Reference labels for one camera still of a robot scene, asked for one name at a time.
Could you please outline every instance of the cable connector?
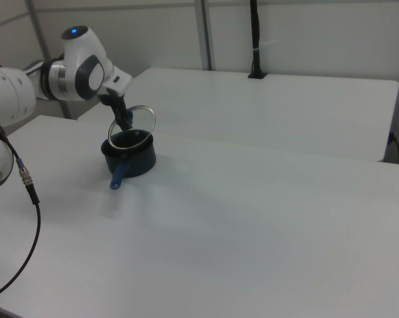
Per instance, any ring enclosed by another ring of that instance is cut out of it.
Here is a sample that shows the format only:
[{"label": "cable connector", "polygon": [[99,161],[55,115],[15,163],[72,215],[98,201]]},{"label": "cable connector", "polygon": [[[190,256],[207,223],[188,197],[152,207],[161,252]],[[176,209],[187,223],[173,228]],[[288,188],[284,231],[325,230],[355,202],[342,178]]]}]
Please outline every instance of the cable connector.
[{"label": "cable connector", "polygon": [[26,167],[20,168],[19,172],[25,186],[33,183],[32,177]]},{"label": "cable connector", "polygon": [[23,183],[26,186],[26,190],[30,195],[30,198],[32,199],[32,203],[35,205],[39,204],[39,198],[36,190],[34,189],[32,177],[30,177],[29,171],[25,167],[25,164],[23,164],[23,160],[21,158],[18,158],[16,161],[17,165],[19,166],[20,177],[23,179]]},{"label": "cable connector", "polygon": [[32,177],[30,177],[30,172],[25,167],[25,164],[23,164],[23,160],[21,158],[18,158],[16,161],[17,166],[19,167],[20,177],[23,180],[24,185],[28,186],[29,184],[32,184]]}]

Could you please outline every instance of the white wall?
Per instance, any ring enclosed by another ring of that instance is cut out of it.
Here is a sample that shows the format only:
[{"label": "white wall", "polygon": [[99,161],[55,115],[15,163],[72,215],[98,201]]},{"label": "white wall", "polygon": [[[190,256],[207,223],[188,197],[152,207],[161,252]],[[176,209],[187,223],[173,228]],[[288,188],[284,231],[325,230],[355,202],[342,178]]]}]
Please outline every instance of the white wall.
[{"label": "white wall", "polygon": [[[0,64],[23,69],[33,60],[42,59],[25,2],[0,0]],[[34,113],[27,120],[6,127],[5,130],[10,133],[41,114],[62,116],[58,103],[38,101]]]},{"label": "white wall", "polygon": [[[215,69],[249,72],[248,1],[209,0],[209,6]],[[399,81],[399,3],[259,5],[258,13],[261,41],[275,42],[260,50],[267,72]],[[399,140],[399,96],[392,128]]]}]

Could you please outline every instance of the black cable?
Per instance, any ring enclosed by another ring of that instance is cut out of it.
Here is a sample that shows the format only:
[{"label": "black cable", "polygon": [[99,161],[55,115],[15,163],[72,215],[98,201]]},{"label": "black cable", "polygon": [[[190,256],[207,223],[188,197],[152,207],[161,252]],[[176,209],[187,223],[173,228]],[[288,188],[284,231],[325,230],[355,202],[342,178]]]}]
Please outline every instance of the black cable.
[{"label": "black cable", "polygon": [[395,135],[392,137],[392,141],[394,141],[396,143],[396,146],[397,146],[398,164],[399,164],[399,144],[398,144],[397,137],[395,137]]},{"label": "black cable", "polygon": [[19,271],[14,275],[13,278],[11,278],[11,280],[9,282],[7,282],[1,289],[0,289],[0,293],[2,293],[4,290],[6,290],[21,274],[21,272],[25,269],[27,263],[29,262],[30,258],[32,257],[34,248],[36,247],[36,244],[38,242],[38,238],[39,238],[39,232],[40,232],[40,207],[39,204],[36,204],[36,213],[38,216],[38,225],[36,228],[36,234],[34,236],[34,240],[33,240],[33,244],[32,244],[32,248],[30,249],[30,252],[28,253],[25,262],[23,263],[23,265],[20,267]]},{"label": "black cable", "polygon": [[36,248],[36,244],[39,239],[39,233],[40,233],[40,207],[39,207],[39,199],[36,194],[36,190],[34,189],[33,183],[31,182],[31,177],[29,176],[29,173],[27,172],[26,168],[24,167],[23,161],[19,157],[19,154],[17,154],[17,151],[14,149],[13,145],[9,142],[7,136],[5,136],[5,133],[3,132],[3,129],[0,125],[0,139],[7,144],[7,146],[11,149],[11,152],[13,153],[13,156],[16,158],[17,163],[19,164],[20,168],[20,175],[21,172],[24,171],[26,172],[26,176],[23,177],[23,182],[26,185],[26,190],[28,191],[28,194],[30,195],[30,198],[32,199],[32,203],[36,206],[36,214],[37,214],[37,226],[36,226],[36,234],[34,235],[34,240],[32,243],[32,247],[30,248],[30,251],[28,252],[28,255],[23,263],[23,265],[20,267],[19,271],[7,282],[1,289],[0,293],[2,293],[4,290],[6,290],[21,274],[21,272],[25,269],[27,263],[29,263],[30,258],[32,257],[32,254],[34,252],[34,249]]}]

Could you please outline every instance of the saucepan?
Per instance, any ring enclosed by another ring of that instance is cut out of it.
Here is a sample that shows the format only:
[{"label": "saucepan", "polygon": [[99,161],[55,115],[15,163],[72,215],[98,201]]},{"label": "saucepan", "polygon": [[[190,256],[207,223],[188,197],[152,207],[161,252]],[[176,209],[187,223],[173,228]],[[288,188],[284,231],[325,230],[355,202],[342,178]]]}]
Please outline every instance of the saucepan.
[{"label": "saucepan", "polygon": [[148,172],[156,162],[154,150],[154,138],[151,134],[155,126],[155,114],[152,109],[146,106],[134,106],[129,110],[144,109],[154,115],[154,123],[149,131],[144,129],[129,129],[112,134],[115,121],[108,130],[108,138],[101,145],[101,152],[109,171],[113,174],[110,188],[119,189],[123,178],[133,178]]}]

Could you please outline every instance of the black cord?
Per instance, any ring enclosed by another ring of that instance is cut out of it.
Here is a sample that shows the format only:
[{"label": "black cord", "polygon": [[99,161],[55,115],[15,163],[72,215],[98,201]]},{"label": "black cord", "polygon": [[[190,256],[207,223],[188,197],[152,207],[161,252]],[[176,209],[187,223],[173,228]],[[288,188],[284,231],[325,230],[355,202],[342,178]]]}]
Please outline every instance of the black cord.
[{"label": "black cord", "polygon": [[396,143],[396,146],[397,146],[398,164],[399,164],[399,144],[398,144],[397,137],[395,135],[392,137],[392,141],[394,141]]},{"label": "black cord", "polygon": [[[5,133],[3,132],[3,129],[0,125],[0,139],[7,144],[7,146],[11,149],[11,152],[13,153],[13,156],[17,159],[17,163],[21,163],[21,165],[24,167],[23,162],[21,161],[19,154],[17,154],[17,151],[14,149],[13,145],[9,142],[7,136],[5,136]],[[39,199],[36,194],[36,190],[34,189],[33,183],[26,184],[26,190],[28,191],[28,194],[30,195],[30,198],[32,199],[32,203],[36,206],[36,214],[37,214],[37,219],[38,219],[38,224],[36,227],[36,234],[34,235],[34,240],[32,247],[30,248],[30,251],[28,252],[28,255],[23,263],[23,265],[20,267],[19,271],[7,282],[1,289],[0,293],[2,293],[4,290],[6,290],[21,274],[21,272],[25,269],[27,263],[29,263],[30,258],[32,257],[32,254],[34,252],[34,249],[36,248],[36,244],[38,242],[39,238],[39,233],[40,233],[40,207],[39,207]]]},{"label": "black cord", "polygon": [[34,236],[34,240],[33,240],[33,244],[32,244],[32,248],[30,249],[30,252],[28,253],[25,262],[23,263],[23,265],[20,267],[19,271],[14,275],[13,278],[11,278],[11,280],[9,282],[7,282],[1,289],[0,289],[0,293],[2,293],[4,290],[6,290],[16,279],[17,277],[20,276],[21,272],[25,269],[27,263],[29,262],[30,258],[32,257],[34,248],[36,247],[36,244],[38,242],[38,238],[39,238],[39,232],[40,232],[40,207],[39,204],[36,204],[36,213],[38,215],[38,225],[36,228],[36,234]]}]

